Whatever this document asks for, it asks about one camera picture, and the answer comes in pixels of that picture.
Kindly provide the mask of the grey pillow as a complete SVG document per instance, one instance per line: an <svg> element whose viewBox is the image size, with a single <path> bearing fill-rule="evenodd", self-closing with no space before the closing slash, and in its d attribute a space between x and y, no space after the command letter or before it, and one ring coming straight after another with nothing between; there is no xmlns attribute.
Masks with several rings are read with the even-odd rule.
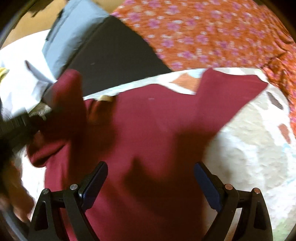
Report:
<svg viewBox="0 0 296 241"><path fill-rule="evenodd" d="M57 79L82 45L109 16L93 1L68 1L53 23L42 52Z"/></svg>

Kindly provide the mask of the orange floral fabric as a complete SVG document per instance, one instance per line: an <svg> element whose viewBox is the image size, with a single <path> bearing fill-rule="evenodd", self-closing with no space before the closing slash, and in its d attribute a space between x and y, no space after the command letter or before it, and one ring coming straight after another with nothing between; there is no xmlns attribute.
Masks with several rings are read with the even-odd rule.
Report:
<svg viewBox="0 0 296 241"><path fill-rule="evenodd" d="M254 1L125 1L113 15L173 71L259 68L288 100L295 128L295 41Z"/></svg>

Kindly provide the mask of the black cushion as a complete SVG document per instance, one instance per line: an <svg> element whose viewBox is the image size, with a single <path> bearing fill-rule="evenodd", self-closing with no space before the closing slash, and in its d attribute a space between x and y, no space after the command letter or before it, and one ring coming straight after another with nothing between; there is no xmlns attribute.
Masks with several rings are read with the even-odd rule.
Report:
<svg viewBox="0 0 296 241"><path fill-rule="evenodd" d="M82 76L84 96L171 69L135 31L108 16L68 65Z"/></svg>

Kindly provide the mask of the dark red small shirt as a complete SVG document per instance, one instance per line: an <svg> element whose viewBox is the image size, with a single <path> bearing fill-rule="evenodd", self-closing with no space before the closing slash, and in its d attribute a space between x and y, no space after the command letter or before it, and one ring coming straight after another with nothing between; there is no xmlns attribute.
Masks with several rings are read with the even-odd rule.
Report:
<svg viewBox="0 0 296 241"><path fill-rule="evenodd" d="M53 86L58 112L27 147L52 191L79 183L100 161L107 179L86 216L100 240L201 240L194 177L208 142L267 87L255 75L206 70L196 94L151 84L110 102L83 100L81 77Z"/></svg>

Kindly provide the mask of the quilted heart pattern blanket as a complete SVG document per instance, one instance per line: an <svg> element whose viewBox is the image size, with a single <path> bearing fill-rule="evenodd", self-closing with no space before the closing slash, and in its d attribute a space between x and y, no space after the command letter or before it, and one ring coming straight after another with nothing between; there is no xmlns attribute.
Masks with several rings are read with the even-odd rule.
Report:
<svg viewBox="0 0 296 241"><path fill-rule="evenodd" d="M162 74L88 96L82 93L82 97L83 100L110 102L120 93L151 84L164 86L180 94L194 95L206 70L209 69ZM295 136L290 127L287 99L278 88L267 82L266 76L258 69L212 70L236 76L255 75L266 82L267 87L217 132L198 162L204 163L224 184L231 184L237 190L260 189L270 217L273 240L284 240L295 225ZM31 163L27 147L16 165L20 168L21 180L29 193L26 201L29 208L34 208L41 191L47 188L46 167L36 167ZM204 237L217 211L210 207L203 192L201 201ZM241 209L237 209L225 240L233 240L240 214Z"/></svg>

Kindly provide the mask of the white paper bag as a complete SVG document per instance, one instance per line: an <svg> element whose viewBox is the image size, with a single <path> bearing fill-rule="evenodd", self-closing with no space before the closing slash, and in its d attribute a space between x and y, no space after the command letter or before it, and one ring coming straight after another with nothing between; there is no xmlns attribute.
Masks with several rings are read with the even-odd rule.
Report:
<svg viewBox="0 0 296 241"><path fill-rule="evenodd" d="M3 120L31 111L56 82L42 53L48 33L44 30L25 36L1 49L1 67L8 69L1 81Z"/></svg>

